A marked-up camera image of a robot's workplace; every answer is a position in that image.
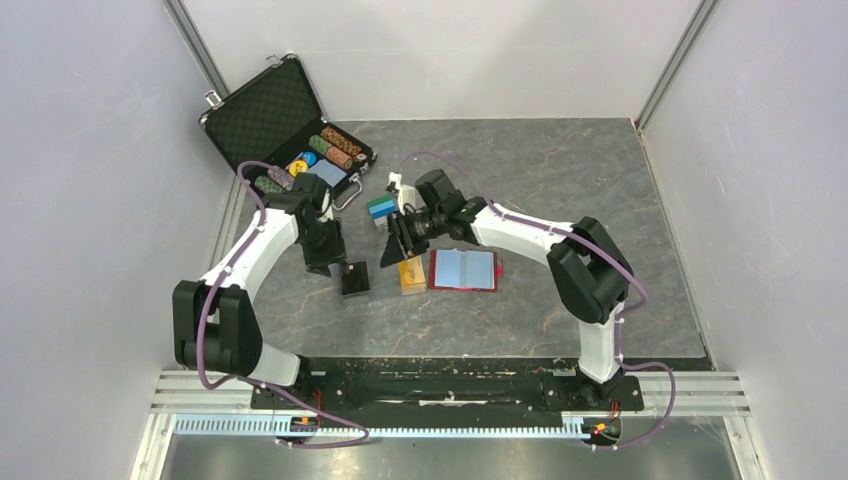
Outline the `clear plastic card box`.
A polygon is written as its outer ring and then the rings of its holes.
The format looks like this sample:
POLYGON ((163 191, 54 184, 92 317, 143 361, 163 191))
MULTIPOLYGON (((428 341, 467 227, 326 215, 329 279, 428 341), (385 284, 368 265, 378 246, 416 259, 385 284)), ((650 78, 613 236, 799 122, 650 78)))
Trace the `clear plastic card box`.
POLYGON ((374 269, 371 268, 369 263, 367 263, 367 265, 370 277, 370 292, 367 295, 356 296, 353 298, 343 298, 341 295, 341 298, 345 302, 382 301, 401 296, 412 296, 402 295, 400 292, 397 264, 389 266, 388 268, 380 268, 379 266, 376 266, 374 269))

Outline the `red leather card holder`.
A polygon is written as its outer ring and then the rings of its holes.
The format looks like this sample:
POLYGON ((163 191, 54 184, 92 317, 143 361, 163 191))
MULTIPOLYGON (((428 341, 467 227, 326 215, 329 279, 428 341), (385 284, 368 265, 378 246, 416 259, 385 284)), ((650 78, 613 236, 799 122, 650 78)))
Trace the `red leather card holder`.
POLYGON ((498 290, 502 268, 493 251, 438 249, 430 253, 428 287, 435 290, 498 290))

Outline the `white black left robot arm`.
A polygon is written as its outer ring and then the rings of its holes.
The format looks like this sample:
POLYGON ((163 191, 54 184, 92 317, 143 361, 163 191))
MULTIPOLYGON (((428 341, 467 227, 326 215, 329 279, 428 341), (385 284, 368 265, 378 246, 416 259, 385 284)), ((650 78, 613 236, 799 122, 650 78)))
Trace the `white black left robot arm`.
POLYGON ((201 279, 177 284, 172 308, 178 364, 275 384, 290 407, 312 399, 306 359, 267 344, 252 305, 271 268, 292 246, 300 247, 310 273, 330 276, 332 266, 346 261, 330 188, 315 174, 301 174, 291 189, 266 195, 225 258, 201 279))

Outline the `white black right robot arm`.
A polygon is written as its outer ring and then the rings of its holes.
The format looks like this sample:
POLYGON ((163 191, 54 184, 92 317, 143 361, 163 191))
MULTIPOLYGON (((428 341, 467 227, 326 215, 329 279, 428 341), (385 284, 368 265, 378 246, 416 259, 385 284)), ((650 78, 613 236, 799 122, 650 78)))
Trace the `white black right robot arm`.
POLYGON ((553 222, 513 212, 482 196, 467 198, 435 169, 406 185, 388 176, 398 209, 389 214, 386 268, 422 255, 432 240, 448 236, 474 246, 509 251, 551 273, 561 303, 579 322, 577 382, 580 400, 602 408, 618 393, 623 366, 614 322, 634 286, 633 270, 604 226, 592 217, 553 222))

